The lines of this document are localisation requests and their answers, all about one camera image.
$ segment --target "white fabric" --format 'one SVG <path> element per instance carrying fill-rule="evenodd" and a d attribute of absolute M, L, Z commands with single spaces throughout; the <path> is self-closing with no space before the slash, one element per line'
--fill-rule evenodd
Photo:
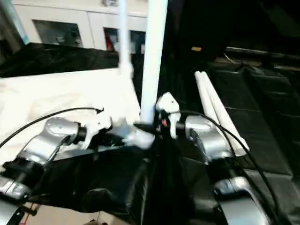
<path fill-rule="evenodd" d="M 121 83 L 118 68 L 0 78 L 0 142 L 30 121 L 73 107 L 105 108 L 114 124 L 124 117 L 133 121 L 139 109 L 130 105 L 136 99 L 124 99 L 128 97 L 124 92 L 132 88 L 128 83 Z M 93 110 L 79 110 L 58 116 L 84 124 L 93 115 Z M 0 165 L 14 159 L 44 124 L 33 125 L 5 144 L 0 149 Z"/>

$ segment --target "cabinet door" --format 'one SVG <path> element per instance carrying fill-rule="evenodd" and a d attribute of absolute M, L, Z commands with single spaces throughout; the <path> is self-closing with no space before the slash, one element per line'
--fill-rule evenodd
<path fill-rule="evenodd" d="M 30 42 L 93 48 L 88 13 L 15 5 Z"/>
<path fill-rule="evenodd" d="M 117 51 L 119 16 L 106 13 L 89 13 L 95 48 Z M 128 16 L 128 29 L 131 31 L 131 52 L 142 51 L 144 47 L 147 18 Z"/>

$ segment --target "white cabinet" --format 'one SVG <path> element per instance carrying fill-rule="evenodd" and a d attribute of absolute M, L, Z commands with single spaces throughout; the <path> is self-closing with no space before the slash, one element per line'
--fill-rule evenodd
<path fill-rule="evenodd" d="M 13 0 L 29 42 L 107 50 L 119 28 L 118 7 L 101 0 Z M 147 0 L 127 0 L 128 29 L 139 42 L 147 28 Z"/>
<path fill-rule="evenodd" d="M 25 5 L 15 9 L 30 42 L 94 47 L 85 11 Z"/>

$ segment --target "white pole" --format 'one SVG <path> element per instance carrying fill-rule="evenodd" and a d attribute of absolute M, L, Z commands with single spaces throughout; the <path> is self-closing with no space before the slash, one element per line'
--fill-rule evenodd
<path fill-rule="evenodd" d="M 138 103 L 135 88 L 132 82 L 133 67 L 130 60 L 129 40 L 130 31 L 128 30 L 128 10 L 127 0 L 119 1 L 119 73 L 121 80 L 121 91 L 123 101 L 126 103 L 126 118 L 127 124 L 132 125 L 135 121 L 139 120 L 140 105 Z"/>
<path fill-rule="evenodd" d="M 165 35 L 168 0 L 149 0 L 142 79 L 141 121 L 153 123 L 158 80 Z"/>
<path fill-rule="evenodd" d="M 131 76 L 133 68 L 130 60 L 130 51 L 129 51 L 129 35 L 130 31 L 128 30 L 128 12 L 127 12 L 127 0 L 119 1 L 119 20 L 120 20 L 120 29 L 119 29 L 119 39 L 120 39 L 120 50 L 119 50 L 119 68 L 122 75 Z"/>
<path fill-rule="evenodd" d="M 214 110 L 214 107 L 212 105 L 212 102 L 210 100 L 210 96 L 208 95 L 208 92 L 206 90 L 204 76 L 202 76 L 202 74 L 199 71 L 196 71 L 195 78 L 196 78 L 197 87 L 198 87 L 204 114 L 211 117 L 215 122 L 220 124 L 216 112 Z"/>
<path fill-rule="evenodd" d="M 215 88 L 213 87 L 209 77 L 205 72 L 201 73 L 201 76 L 204 79 L 206 90 L 208 92 L 208 95 L 210 97 L 210 100 L 212 102 L 213 108 L 217 114 L 217 118 L 220 122 L 220 124 L 228 129 L 230 132 L 232 132 L 239 140 L 245 145 L 247 149 L 249 149 L 246 141 L 240 136 L 238 130 L 236 129 L 234 123 L 232 122 L 230 116 L 228 115 L 221 99 L 219 98 Z M 241 145 L 230 135 L 228 135 L 228 138 L 233 146 L 233 149 L 237 156 L 245 155 L 245 151 L 241 147 Z"/>

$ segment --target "red object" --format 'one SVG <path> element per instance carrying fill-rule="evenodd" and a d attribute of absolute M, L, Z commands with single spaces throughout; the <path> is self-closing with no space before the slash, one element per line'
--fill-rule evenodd
<path fill-rule="evenodd" d="M 26 225 L 26 223 L 27 223 L 27 220 L 28 220 L 28 217 L 29 217 L 29 214 L 27 214 L 27 216 L 26 216 L 26 219 L 25 219 L 24 223 L 20 223 L 19 225 Z"/>
<path fill-rule="evenodd" d="M 166 127 L 168 124 L 167 124 L 167 120 L 162 120 L 161 123 Z"/>

